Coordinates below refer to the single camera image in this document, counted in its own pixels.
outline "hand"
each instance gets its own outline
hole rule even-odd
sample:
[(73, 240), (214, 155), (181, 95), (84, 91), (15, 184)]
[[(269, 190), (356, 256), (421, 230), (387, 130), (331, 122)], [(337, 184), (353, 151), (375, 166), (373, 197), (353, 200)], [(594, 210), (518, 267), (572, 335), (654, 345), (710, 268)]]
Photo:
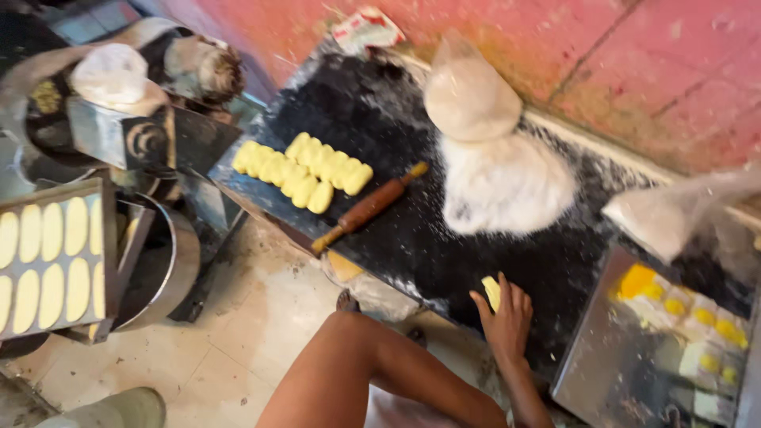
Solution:
[(509, 283), (502, 272), (498, 277), (501, 301), (496, 314), (492, 315), (489, 303), (478, 292), (471, 291), (470, 297), (478, 306), (486, 341), (498, 363), (522, 366), (526, 364), (524, 353), (533, 315), (531, 297)]

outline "foot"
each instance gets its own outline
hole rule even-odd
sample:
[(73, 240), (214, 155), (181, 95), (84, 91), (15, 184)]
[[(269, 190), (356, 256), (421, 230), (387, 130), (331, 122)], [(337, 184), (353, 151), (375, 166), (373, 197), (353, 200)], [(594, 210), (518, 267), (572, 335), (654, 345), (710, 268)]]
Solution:
[(407, 332), (407, 338), (420, 345), (423, 349), (428, 349), (428, 339), (425, 338), (425, 332), (420, 327), (413, 327)]
[(338, 295), (338, 299), (336, 300), (336, 310), (362, 313), (362, 311), (359, 310), (359, 302), (352, 297), (347, 289), (344, 289), (341, 294)]

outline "person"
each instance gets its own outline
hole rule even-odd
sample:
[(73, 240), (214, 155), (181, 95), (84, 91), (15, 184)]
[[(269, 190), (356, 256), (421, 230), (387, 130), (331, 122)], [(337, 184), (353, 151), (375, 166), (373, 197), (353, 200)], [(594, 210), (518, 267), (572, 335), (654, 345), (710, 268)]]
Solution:
[[(499, 285), (495, 315), (478, 292), (470, 296), (507, 384), (515, 426), (551, 427), (524, 358), (531, 299), (502, 272)], [(336, 308), (285, 374), (257, 428), (508, 426), (505, 412), (488, 395), (424, 347), (362, 315), (347, 292)]]

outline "floor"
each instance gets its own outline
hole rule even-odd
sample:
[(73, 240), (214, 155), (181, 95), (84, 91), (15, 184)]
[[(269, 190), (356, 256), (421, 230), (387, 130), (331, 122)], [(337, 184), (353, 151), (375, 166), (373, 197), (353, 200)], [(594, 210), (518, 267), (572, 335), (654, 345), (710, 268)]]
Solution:
[[(254, 426), (341, 289), (264, 218), (249, 218), (218, 258), (208, 278), (212, 294), (195, 324), (166, 320), (92, 347), (52, 335), (5, 371), (61, 410), (151, 386), (167, 402), (167, 426)], [(423, 326), (434, 355), (506, 404), (480, 339), (431, 312), (397, 327), (412, 324)]]

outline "leg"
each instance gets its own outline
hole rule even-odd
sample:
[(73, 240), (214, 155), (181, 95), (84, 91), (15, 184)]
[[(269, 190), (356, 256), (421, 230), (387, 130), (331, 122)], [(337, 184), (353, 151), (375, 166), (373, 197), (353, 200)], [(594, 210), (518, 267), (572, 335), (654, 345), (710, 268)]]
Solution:
[(468, 426), (507, 426), (486, 394), (433, 355), (355, 312), (330, 315), (288, 370), (257, 426), (360, 428), (368, 385), (428, 404)]

